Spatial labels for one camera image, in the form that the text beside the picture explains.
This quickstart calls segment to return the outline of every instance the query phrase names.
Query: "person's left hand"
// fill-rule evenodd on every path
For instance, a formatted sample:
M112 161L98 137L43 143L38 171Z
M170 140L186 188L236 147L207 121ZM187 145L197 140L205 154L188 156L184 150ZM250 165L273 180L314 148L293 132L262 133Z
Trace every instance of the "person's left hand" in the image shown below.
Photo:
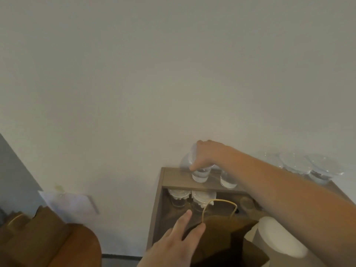
M182 237L192 211L182 215L164 236L156 242L143 256L137 267L189 267L194 251L205 231L205 224L201 223L193 229L182 241Z

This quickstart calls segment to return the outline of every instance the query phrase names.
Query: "floor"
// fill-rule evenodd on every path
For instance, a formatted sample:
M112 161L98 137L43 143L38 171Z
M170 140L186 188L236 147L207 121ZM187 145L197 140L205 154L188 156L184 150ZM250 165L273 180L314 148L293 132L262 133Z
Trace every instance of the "floor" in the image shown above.
M136 267L139 262L135 260L122 260L119 258L103 258L101 267Z

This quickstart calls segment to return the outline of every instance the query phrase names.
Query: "gray wall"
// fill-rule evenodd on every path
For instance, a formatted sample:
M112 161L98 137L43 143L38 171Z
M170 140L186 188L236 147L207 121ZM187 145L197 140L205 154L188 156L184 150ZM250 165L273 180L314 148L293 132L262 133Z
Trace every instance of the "gray wall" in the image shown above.
M33 216L38 206L46 205L38 190L41 187L0 134L0 208Z

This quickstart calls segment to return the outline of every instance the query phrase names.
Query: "white wall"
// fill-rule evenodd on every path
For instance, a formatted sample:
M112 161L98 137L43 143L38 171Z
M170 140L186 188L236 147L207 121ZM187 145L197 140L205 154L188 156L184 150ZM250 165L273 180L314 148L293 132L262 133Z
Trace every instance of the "white wall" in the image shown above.
M356 0L0 0L0 129L141 255L162 166L214 139L340 159L356 201Z

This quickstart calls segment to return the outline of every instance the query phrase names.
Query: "dark baseboard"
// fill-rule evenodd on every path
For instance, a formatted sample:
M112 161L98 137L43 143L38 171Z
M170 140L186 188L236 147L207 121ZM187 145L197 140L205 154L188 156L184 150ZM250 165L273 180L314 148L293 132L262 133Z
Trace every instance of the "dark baseboard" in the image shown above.
M121 260L129 260L129 261L140 261L142 257L134 257L134 256L121 256L121 255L113 255L113 254L102 254L102 258L119 258Z

